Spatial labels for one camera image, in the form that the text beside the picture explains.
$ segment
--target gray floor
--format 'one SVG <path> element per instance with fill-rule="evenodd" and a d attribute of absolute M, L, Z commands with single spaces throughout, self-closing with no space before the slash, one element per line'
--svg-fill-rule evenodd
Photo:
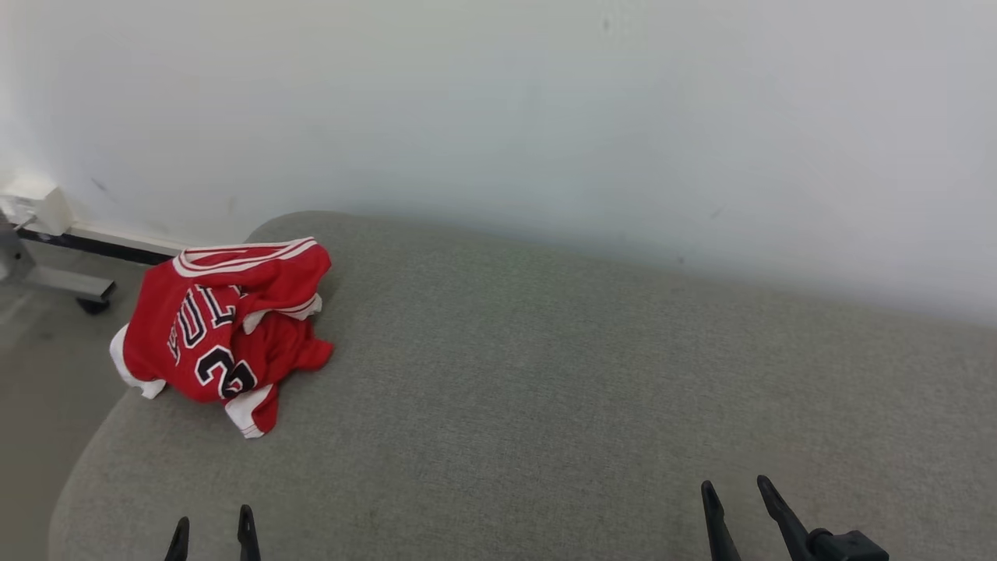
<path fill-rule="evenodd" d="M 69 296 L 0 284 L 0 544 L 44 559 L 49 516 L 77 457 L 125 392 L 108 342 L 135 307 L 145 267 L 29 243 L 44 265 L 114 279 L 112 307 L 89 316 Z M 77 369 L 76 364 L 104 368 Z"/>

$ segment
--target chair wheel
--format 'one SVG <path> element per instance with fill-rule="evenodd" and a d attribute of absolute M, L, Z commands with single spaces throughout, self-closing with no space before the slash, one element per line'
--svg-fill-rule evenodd
<path fill-rule="evenodd" d="M 79 304 L 83 311 L 85 311 L 88 315 L 97 315 L 111 306 L 110 300 L 93 301 L 76 298 L 76 303 Z"/>

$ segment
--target gray cushion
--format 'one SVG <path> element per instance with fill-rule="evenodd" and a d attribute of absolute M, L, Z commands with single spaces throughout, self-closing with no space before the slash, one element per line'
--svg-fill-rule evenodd
<path fill-rule="evenodd" d="M 788 559 L 755 476 L 894 559 L 997 550 L 992 330 L 688 279 L 464 232 L 300 213 L 325 369 L 243 440 L 220 405 L 130 392 L 56 508 L 53 559 L 708 559 L 712 479 L 742 555 Z M 114 376 L 110 361 L 107 376 Z"/>

